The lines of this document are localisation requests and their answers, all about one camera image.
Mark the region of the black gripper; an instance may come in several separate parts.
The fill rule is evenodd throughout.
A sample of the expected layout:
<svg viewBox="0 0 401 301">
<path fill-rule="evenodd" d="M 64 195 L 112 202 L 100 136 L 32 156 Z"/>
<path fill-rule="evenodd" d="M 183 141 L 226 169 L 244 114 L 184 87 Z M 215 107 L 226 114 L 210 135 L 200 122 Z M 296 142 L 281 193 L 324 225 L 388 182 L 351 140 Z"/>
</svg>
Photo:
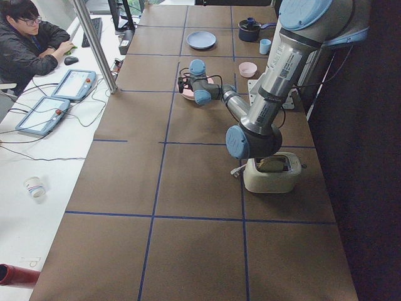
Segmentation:
<svg viewBox="0 0 401 301">
<path fill-rule="evenodd" d="M 189 78 L 187 80 L 188 89 L 192 90 L 194 93 L 197 90 L 197 79 L 196 78 Z"/>
</svg>

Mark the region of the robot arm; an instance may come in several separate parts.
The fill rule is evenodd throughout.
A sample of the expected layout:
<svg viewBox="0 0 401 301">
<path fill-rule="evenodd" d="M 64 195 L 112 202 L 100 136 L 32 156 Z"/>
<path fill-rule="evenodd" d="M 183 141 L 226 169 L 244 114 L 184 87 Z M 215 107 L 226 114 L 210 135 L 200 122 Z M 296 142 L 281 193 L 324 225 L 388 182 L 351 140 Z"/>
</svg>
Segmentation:
<svg viewBox="0 0 401 301">
<path fill-rule="evenodd" d="M 226 132 L 226 147 L 236 159 L 264 158 L 277 153 L 282 135 L 273 121 L 295 85 L 309 55 L 320 48 L 352 45 L 367 37 L 370 1 L 283 1 L 279 7 L 278 38 L 270 64 L 259 78 L 252 104 L 230 85 L 207 81 L 202 60 L 190 63 L 179 90 L 190 88 L 198 105 L 221 100 L 238 124 Z"/>
</svg>

